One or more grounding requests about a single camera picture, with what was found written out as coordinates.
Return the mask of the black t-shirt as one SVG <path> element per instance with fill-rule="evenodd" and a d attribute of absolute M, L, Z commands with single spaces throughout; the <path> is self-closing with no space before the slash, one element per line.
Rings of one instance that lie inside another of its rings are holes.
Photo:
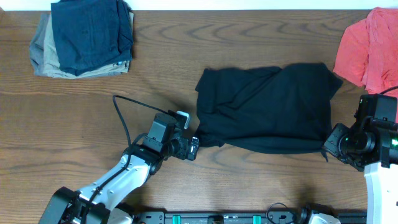
<path fill-rule="evenodd" d="M 330 101 L 342 84 L 324 63 L 205 69 L 195 88 L 195 136 L 201 147 L 320 152 L 332 130 Z"/>

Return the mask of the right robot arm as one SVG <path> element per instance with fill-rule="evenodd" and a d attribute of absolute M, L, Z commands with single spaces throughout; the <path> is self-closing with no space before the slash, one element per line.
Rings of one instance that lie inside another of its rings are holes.
<path fill-rule="evenodd" d="M 336 124 L 323 148 L 344 164 L 364 173 L 367 223 L 397 223 L 397 98 L 361 95 L 347 127 Z"/>

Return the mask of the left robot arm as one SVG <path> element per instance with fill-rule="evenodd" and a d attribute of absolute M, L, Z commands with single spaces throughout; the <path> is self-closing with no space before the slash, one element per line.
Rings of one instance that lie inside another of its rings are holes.
<path fill-rule="evenodd" d="M 189 122 L 190 115 L 183 111 L 157 113 L 149 132 L 138 135 L 102 177 L 76 191 L 59 188 L 39 222 L 132 223 L 133 215 L 119 208 L 123 199 L 144 185 L 168 158 L 195 160 L 199 140 L 183 136 Z"/>

